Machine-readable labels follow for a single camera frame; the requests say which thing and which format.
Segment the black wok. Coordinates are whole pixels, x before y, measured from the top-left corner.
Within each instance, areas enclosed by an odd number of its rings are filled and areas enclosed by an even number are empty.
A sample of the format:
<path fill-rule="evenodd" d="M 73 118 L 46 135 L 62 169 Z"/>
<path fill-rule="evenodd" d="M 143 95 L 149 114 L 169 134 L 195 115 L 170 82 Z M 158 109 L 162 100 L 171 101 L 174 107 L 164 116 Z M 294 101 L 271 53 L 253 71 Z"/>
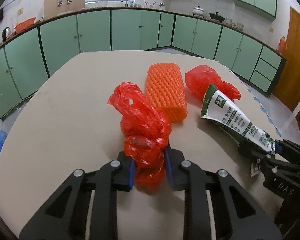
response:
<path fill-rule="evenodd" d="M 221 16 L 218 12 L 215 12 L 214 14 L 210 13 L 210 20 L 222 23 L 225 21 L 225 18 L 223 16 Z"/>

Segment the orange basket on counter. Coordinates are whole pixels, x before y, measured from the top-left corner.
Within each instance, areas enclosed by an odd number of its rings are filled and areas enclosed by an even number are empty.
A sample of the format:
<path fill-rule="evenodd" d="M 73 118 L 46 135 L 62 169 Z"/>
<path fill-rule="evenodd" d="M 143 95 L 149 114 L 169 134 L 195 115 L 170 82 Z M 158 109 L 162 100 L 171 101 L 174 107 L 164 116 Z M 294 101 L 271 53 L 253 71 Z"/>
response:
<path fill-rule="evenodd" d="M 27 28 L 31 27 L 34 25 L 34 21 L 35 21 L 35 17 L 33 18 L 29 18 L 28 20 L 25 20 L 21 23 L 18 23 L 16 26 L 15 26 L 15 32 L 16 33 L 21 33 L 23 32 L 24 30 L 26 30 Z"/>

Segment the white cooking pot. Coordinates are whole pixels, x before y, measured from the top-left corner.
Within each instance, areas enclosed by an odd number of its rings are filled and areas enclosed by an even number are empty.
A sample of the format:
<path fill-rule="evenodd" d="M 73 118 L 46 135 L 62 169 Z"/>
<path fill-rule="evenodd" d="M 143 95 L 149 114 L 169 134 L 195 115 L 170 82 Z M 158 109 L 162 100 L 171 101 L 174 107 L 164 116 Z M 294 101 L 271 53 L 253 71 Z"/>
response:
<path fill-rule="evenodd" d="M 204 17 L 205 11 L 200 6 L 193 7 L 192 14 L 193 16 Z"/>

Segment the electric kettle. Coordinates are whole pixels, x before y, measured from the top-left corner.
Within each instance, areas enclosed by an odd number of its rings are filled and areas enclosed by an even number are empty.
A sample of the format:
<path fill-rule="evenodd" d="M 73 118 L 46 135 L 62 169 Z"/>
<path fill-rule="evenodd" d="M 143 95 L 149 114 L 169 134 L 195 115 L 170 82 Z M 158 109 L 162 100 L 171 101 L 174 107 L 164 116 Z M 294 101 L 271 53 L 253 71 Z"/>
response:
<path fill-rule="evenodd" d="M 9 40 L 11 37 L 11 29 L 9 27 L 6 27 L 3 31 L 2 31 L 2 41 L 6 42 L 7 40 Z"/>

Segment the orange foam net sleeve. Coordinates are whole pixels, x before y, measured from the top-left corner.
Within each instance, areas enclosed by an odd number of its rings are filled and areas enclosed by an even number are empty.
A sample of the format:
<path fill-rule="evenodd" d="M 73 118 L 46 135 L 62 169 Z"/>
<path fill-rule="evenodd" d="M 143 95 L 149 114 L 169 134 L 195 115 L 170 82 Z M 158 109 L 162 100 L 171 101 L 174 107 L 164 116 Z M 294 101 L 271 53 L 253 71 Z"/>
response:
<path fill-rule="evenodd" d="M 186 119 L 185 88 L 177 64 L 152 64 L 147 71 L 145 94 L 153 106 L 166 113 L 170 122 L 182 122 Z"/>

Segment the red plastic bag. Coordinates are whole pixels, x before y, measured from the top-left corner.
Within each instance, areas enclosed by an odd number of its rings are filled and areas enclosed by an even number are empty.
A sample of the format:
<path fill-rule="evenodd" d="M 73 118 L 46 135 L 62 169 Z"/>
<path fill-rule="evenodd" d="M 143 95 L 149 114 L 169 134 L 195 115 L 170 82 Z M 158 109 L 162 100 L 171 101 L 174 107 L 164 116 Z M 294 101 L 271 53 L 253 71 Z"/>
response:
<path fill-rule="evenodd" d="M 122 115 L 123 148 L 125 155 L 135 161 L 135 182 L 148 190 L 156 190 L 165 176 L 164 152 L 172 131 L 168 117 L 131 82 L 117 86 L 108 104 Z"/>
<path fill-rule="evenodd" d="M 232 84 L 223 81 L 218 73 L 207 65 L 198 65 L 185 73 L 185 83 L 197 99 L 203 99 L 209 87 L 213 84 L 231 100 L 240 100 L 241 93 Z"/>

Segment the green lower kitchen cabinets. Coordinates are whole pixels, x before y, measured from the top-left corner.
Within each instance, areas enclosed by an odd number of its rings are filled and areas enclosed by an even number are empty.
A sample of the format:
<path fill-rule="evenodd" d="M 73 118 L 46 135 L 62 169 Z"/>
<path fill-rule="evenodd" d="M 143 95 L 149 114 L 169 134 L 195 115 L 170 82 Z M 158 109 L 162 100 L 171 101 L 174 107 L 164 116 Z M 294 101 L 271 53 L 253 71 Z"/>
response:
<path fill-rule="evenodd" d="M 0 118 L 82 52 L 172 47 L 216 60 L 269 96 L 286 59 L 235 28 L 149 9 L 101 9 L 37 23 L 0 46 Z"/>

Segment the orange thermos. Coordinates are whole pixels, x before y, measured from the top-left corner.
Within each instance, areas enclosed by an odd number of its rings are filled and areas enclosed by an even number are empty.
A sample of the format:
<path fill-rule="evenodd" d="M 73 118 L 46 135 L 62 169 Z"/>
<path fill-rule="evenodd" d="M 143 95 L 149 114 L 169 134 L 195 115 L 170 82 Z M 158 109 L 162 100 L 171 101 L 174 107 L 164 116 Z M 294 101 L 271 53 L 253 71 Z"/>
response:
<path fill-rule="evenodd" d="M 280 38 L 279 40 L 279 45 L 277 46 L 277 51 L 280 54 L 283 54 L 283 52 L 287 49 L 287 42 L 286 42 L 286 38 L 283 36 Z"/>

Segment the cardboard box on counter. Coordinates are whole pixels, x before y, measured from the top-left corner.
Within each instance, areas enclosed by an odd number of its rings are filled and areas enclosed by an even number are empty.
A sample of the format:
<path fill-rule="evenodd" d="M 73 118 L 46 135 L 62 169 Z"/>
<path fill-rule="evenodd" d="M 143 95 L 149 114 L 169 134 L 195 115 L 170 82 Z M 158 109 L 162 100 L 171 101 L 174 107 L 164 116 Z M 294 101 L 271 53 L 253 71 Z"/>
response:
<path fill-rule="evenodd" d="M 84 8 L 85 0 L 43 0 L 43 18 L 48 20 Z"/>

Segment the green white milk pouch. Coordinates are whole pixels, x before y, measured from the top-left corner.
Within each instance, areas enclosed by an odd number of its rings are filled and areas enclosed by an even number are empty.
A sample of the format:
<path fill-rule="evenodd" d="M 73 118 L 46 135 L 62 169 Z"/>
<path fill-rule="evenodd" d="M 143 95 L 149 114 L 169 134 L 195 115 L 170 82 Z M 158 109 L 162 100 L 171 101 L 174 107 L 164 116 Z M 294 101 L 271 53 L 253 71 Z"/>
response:
<path fill-rule="evenodd" d="M 215 85 L 204 95 L 201 118 L 221 125 L 238 142 L 247 141 L 270 156 L 275 155 L 275 141 L 250 119 Z"/>

